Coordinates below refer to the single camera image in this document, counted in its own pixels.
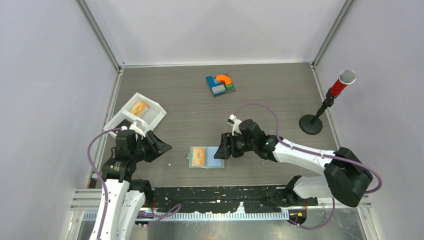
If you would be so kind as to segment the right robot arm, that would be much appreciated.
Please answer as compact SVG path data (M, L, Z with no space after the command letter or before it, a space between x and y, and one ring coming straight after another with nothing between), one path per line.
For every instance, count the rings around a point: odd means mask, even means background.
M254 152L264 160L287 163L313 171L316 177L297 176L285 192L291 205L308 198L335 198L345 206L359 205L373 180L370 170L347 148L320 150L293 143L281 136L266 134L252 119L240 120L230 115L231 132L221 135L214 158L226 160Z

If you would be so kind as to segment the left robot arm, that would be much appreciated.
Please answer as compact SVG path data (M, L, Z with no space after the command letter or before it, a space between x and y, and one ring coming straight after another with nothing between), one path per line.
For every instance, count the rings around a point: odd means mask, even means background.
M111 157L101 170L93 168L101 184L101 198L92 240L129 239L141 207L148 207L154 199L148 180L132 178L137 163L150 163L172 149L151 130L144 133L119 127L102 134L110 132L116 133Z

